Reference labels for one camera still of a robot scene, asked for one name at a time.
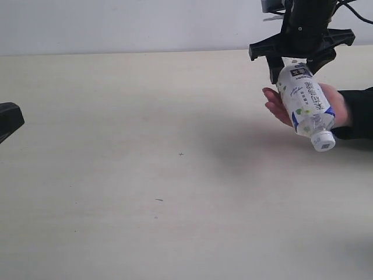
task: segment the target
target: white wall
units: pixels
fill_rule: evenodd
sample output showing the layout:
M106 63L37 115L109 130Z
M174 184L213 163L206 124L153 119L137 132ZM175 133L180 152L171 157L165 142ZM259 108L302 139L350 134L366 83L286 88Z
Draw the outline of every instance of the white wall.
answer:
M373 19L373 2L353 4ZM260 0L0 0L0 55L247 48L280 30ZM373 26L346 8L331 27L373 43Z

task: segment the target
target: person's arm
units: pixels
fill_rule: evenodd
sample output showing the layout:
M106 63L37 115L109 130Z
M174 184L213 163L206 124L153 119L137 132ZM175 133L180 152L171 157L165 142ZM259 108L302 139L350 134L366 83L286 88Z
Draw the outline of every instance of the person's arm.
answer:
M343 140L373 139L373 87L367 90L340 90L350 109L351 126L332 129Z

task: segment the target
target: hand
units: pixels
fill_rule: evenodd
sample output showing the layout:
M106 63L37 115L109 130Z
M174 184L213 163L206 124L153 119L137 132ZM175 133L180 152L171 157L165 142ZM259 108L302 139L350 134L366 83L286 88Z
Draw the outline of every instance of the hand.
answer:
M336 114L335 124L333 128L351 127L352 119L350 109L344 101L344 97L342 96L342 94L340 94L335 88L329 85L321 83L320 87ZM290 127L293 127L293 124L291 123L287 111L282 103L280 94L268 87L265 87L263 89L263 92L268 99L268 102L265 104L267 109L281 122L289 125Z

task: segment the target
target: table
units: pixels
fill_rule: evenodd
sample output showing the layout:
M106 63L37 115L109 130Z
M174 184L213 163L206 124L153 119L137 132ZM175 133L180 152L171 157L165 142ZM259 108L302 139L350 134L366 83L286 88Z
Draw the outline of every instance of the table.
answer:
M373 85L372 46L318 74ZM246 50L0 58L0 279L373 279L373 145L318 153Z

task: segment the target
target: white bottle cap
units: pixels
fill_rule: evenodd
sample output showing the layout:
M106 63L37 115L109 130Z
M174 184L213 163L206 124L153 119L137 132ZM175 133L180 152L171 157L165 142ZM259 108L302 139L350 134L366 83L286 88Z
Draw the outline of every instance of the white bottle cap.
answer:
M326 152L336 145L333 134L330 131L321 131L313 134L311 142L318 152Z

